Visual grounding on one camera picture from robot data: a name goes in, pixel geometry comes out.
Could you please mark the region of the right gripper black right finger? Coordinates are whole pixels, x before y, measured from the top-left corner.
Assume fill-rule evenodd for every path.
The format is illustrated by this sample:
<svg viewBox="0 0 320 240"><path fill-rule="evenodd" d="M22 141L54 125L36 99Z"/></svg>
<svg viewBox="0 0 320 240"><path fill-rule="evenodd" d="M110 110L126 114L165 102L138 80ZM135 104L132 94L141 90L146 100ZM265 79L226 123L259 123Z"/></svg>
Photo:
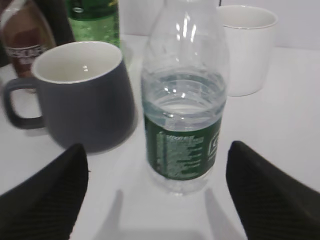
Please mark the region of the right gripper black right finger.
<svg viewBox="0 0 320 240"><path fill-rule="evenodd" d="M249 240L318 240L320 194L241 141L227 156L226 182Z"/></svg>

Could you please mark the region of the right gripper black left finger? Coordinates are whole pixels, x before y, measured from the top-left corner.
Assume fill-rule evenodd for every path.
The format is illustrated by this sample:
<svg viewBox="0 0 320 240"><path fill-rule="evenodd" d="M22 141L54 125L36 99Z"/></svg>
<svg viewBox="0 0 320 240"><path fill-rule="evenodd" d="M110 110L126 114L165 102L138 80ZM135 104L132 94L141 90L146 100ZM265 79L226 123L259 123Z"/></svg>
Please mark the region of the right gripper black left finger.
<svg viewBox="0 0 320 240"><path fill-rule="evenodd" d="M84 147L74 144L0 196L2 240L68 240L88 188Z"/></svg>

